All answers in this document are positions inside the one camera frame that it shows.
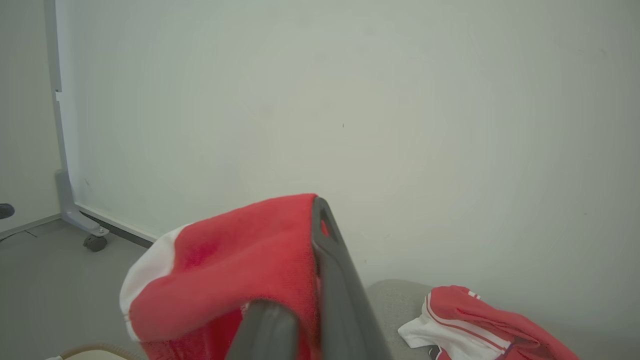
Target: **red and white jacket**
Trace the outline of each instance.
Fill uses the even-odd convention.
[[[431,360],[578,360],[526,317],[489,306],[462,286],[431,290],[422,314],[398,333],[412,347],[431,347]]]

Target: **red fabric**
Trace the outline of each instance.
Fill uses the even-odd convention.
[[[224,359],[253,299],[300,319],[299,358],[319,358],[314,194],[269,199],[185,227],[171,274],[149,283],[129,318],[150,360]]]
[[[440,318],[463,320],[482,327],[512,346],[503,360],[578,360],[551,334],[526,317],[489,306],[462,286],[441,286],[431,290],[431,309]]]

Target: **baseboard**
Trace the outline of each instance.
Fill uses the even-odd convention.
[[[28,224],[24,224],[18,227],[14,227],[13,229],[5,230],[0,233],[0,240],[5,239],[11,235],[17,234],[21,231],[25,231],[31,229],[32,227],[36,227],[38,225],[46,224],[50,221],[57,220],[60,218],[60,214],[51,215],[49,217],[41,218],[40,220],[32,221]]]
[[[133,234],[141,239],[147,240],[147,241],[151,241],[152,243],[156,242],[157,237],[154,235],[149,234],[148,232],[138,229],[135,226],[123,223],[119,220],[116,220],[112,217],[110,217],[109,215],[105,215],[103,213],[101,213],[100,211],[97,211],[95,209],[89,208],[88,206],[82,205],[82,204],[78,204],[76,203],[76,205],[78,206],[78,208],[80,208],[80,212],[90,215],[93,218],[96,218],[97,220],[101,220],[107,224],[110,224],[114,227],[117,227],[123,231],[126,231],[127,233]]]

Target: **floor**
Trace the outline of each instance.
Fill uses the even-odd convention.
[[[62,220],[0,242],[0,358],[44,360],[90,343],[144,356],[118,306],[129,267],[146,249],[115,235],[100,252]]]

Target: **red and white garment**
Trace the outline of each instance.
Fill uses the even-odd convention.
[[[241,308],[269,299],[300,320],[298,359],[319,358],[315,197],[265,200],[160,237],[122,285],[129,336],[150,360],[222,360]]]
[[[462,286],[432,289],[422,314],[398,333],[412,348],[431,347],[431,360],[578,360],[526,317],[495,309]]]

